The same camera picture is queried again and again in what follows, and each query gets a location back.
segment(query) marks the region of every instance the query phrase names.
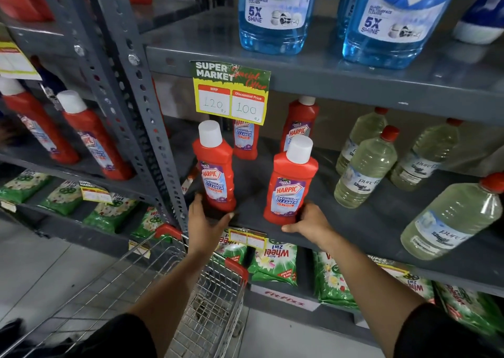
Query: left hand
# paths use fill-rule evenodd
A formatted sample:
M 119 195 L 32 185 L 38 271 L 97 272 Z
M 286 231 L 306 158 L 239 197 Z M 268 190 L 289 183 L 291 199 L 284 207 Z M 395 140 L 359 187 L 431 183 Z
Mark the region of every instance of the left hand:
M 189 206 L 188 254 L 200 255 L 205 259 L 206 263 L 217 248 L 220 237 L 233 218 L 234 213 L 225 214 L 216 225 L 211 226 L 205 217 L 205 212 L 203 212 L 202 200 L 203 196 L 196 194 L 194 201 Z

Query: hand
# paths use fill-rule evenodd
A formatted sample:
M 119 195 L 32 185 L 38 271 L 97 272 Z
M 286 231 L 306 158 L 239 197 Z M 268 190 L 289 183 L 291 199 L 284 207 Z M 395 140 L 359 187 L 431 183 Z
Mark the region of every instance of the hand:
M 328 244 L 339 236 L 329 225 L 318 205 L 312 202 L 305 203 L 301 212 L 301 221 L 284 225 L 282 231 L 288 233 L 298 232 L 325 252 L 327 252 Z
M 188 254 L 200 255 L 205 259 L 206 263 L 217 248 L 220 237 L 233 218 L 234 213 L 231 212 L 224 215 L 216 225 L 211 226 L 205 217 L 205 212 L 203 212 L 202 200 L 203 196 L 201 194 L 196 194 L 194 201 L 189 206 Z

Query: floor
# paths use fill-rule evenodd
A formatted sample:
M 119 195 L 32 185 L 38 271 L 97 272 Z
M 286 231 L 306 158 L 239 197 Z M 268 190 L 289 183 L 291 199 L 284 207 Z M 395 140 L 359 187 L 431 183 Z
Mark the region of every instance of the floor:
M 36 327 L 115 259 L 0 220 L 0 327 L 21 317 Z M 382 358 L 377 348 L 256 310 L 244 309 L 226 358 Z

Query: red bottle cap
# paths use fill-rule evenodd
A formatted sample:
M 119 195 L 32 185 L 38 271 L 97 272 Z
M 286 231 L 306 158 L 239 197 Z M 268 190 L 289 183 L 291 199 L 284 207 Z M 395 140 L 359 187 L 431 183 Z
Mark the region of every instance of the red bottle cap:
M 448 123 L 449 125 L 454 125 L 455 127 L 462 125 L 463 122 L 464 122 L 463 120 L 455 119 L 455 118 L 446 119 L 446 123 Z
M 479 181 L 480 185 L 496 194 L 504 192 L 504 172 L 491 173 Z
M 387 142 L 393 142 L 399 135 L 399 129 L 393 125 L 387 125 L 383 129 L 380 137 Z
M 385 115 L 386 113 L 388 113 L 388 108 L 384 108 L 384 107 L 375 107 L 375 113 L 377 114 L 380 114 L 380 115 Z

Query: red bottle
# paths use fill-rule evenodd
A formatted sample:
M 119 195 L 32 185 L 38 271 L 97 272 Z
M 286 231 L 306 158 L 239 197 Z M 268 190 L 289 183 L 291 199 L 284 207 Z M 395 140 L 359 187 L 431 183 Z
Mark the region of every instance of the red bottle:
M 223 212 L 231 212 L 236 207 L 231 165 L 233 149 L 222 139 L 216 121 L 205 120 L 198 128 L 200 138 L 193 142 L 192 149 L 198 158 L 208 202 Z
M 311 137 L 317 115 L 318 104 L 314 97 L 301 96 L 292 102 L 280 140 L 280 152 L 287 151 L 291 139 L 296 135 Z
M 8 16 L 20 21 L 54 20 L 45 0 L 0 0 L 0 8 Z
M 259 125 L 233 120 L 234 148 L 233 154 L 240 159 L 255 160 L 257 158 L 257 140 Z
M 113 180 L 128 180 L 133 170 L 127 164 L 105 130 L 98 115 L 87 108 L 76 91 L 65 90 L 56 95 L 63 106 L 63 116 L 77 131 L 103 174 Z
M 79 154 L 61 135 L 42 104 L 25 91 L 16 79 L 0 77 L 0 92 L 7 107 L 18 114 L 26 128 L 49 151 L 52 159 L 63 164 L 79 161 Z
M 318 162 L 310 156 L 312 147 L 312 139 L 297 135 L 287 151 L 275 155 L 264 209 L 264 218 L 269 222 L 277 225 L 296 222 L 296 214 L 318 170 Z

